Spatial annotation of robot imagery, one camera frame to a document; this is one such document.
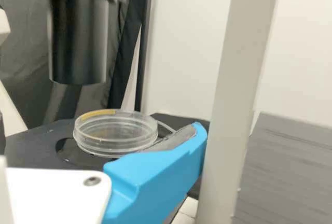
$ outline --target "clear petri dish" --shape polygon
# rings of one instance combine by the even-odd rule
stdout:
[[[158,136],[157,122],[139,112],[119,109],[91,111],[75,121],[74,139],[85,152],[118,158],[151,146]]]

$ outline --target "white pole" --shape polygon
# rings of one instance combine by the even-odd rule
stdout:
[[[229,224],[276,0],[231,0],[196,223]]]

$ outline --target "metal screw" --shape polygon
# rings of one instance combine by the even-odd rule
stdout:
[[[88,179],[84,180],[85,186],[94,186],[100,183],[101,179],[99,177],[91,176]]]

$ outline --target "gray stack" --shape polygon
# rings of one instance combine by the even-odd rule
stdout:
[[[233,224],[332,223],[332,129],[261,114]]]

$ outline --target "yellow label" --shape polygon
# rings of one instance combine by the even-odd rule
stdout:
[[[101,110],[96,110],[96,111],[90,111],[86,114],[83,114],[80,118],[81,120],[86,120],[88,118],[97,116],[97,115],[106,115],[106,114],[110,114],[113,115],[116,113],[115,109],[101,109]]]

